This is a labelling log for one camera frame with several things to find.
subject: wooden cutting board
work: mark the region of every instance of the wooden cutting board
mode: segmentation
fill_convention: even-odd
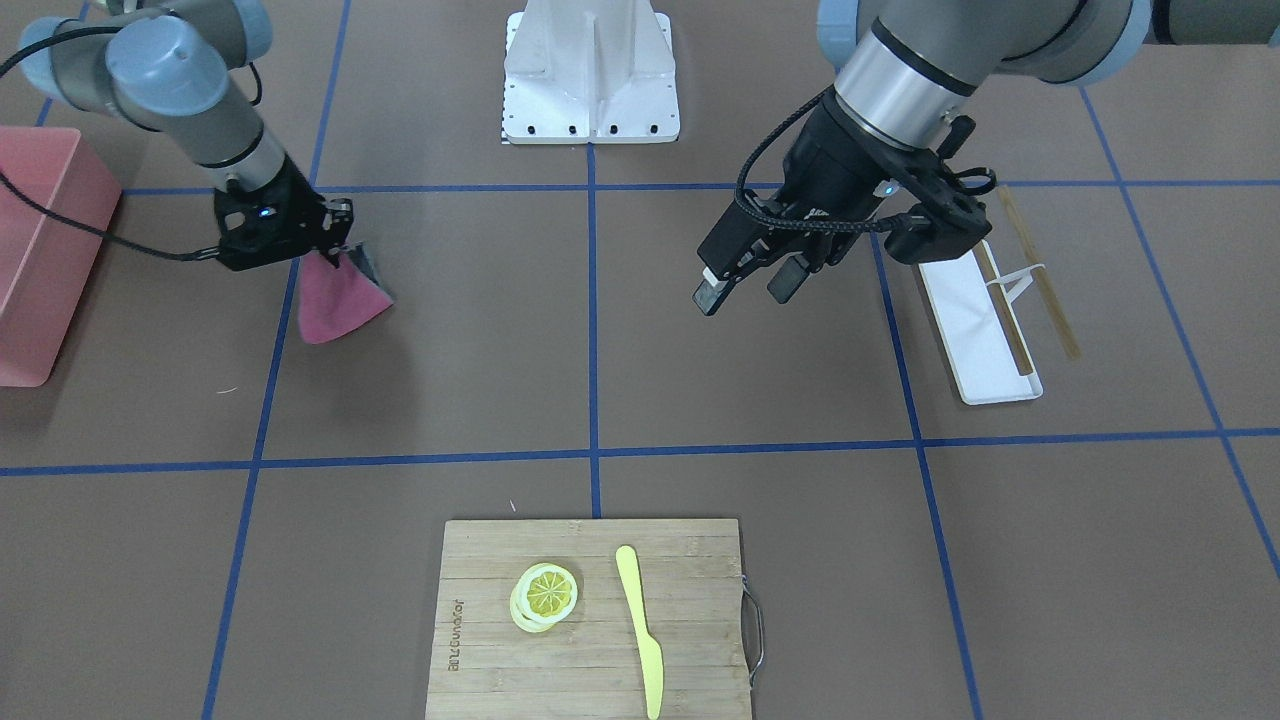
[[[663,719],[751,717],[737,520],[453,520],[444,529],[428,720],[645,717],[644,679],[613,553],[640,559],[666,667]],[[579,601],[530,634],[508,612],[538,562],[573,573]]]

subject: knife blade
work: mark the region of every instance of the knife blade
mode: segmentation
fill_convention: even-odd
[[[640,560],[636,550],[625,544],[614,553],[618,564],[618,577],[622,578],[622,589],[627,596],[627,607],[631,610],[631,624],[636,630],[636,646],[640,650],[640,671],[644,674],[644,701],[645,714],[649,720],[658,720],[662,712],[662,646],[649,634],[649,624],[644,616],[644,589],[640,584]]]

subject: white plastic base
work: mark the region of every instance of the white plastic base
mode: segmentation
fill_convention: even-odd
[[[649,0],[530,0],[507,20],[503,141],[675,141],[671,47],[671,19]]]
[[[960,400],[968,405],[1034,400],[1044,395],[1039,374],[1036,372],[1030,375],[1018,374],[1014,354],[1000,327],[1000,319],[992,306],[974,252],[986,252],[991,258],[992,266],[996,266],[996,259],[991,255],[987,241],[979,242],[957,260],[920,265],[920,277],[924,278],[929,305],[933,306],[933,316],[938,322]],[[1028,282],[1019,281],[1012,290],[1000,283],[1001,292],[1009,302],[1012,302],[1029,284],[1029,277],[1025,279]],[[1023,337],[1023,328],[1016,315],[1014,325],[1025,346],[1027,340]]]

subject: pink container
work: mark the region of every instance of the pink container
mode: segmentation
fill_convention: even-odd
[[[120,199],[77,129],[0,127],[0,169],[36,202],[96,228]],[[100,245],[0,186],[0,386],[49,379]]]

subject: lime slice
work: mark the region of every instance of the lime slice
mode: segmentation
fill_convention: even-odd
[[[534,565],[520,577],[511,596],[511,619],[530,633],[545,632],[573,611],[577,580],[550,562]]]

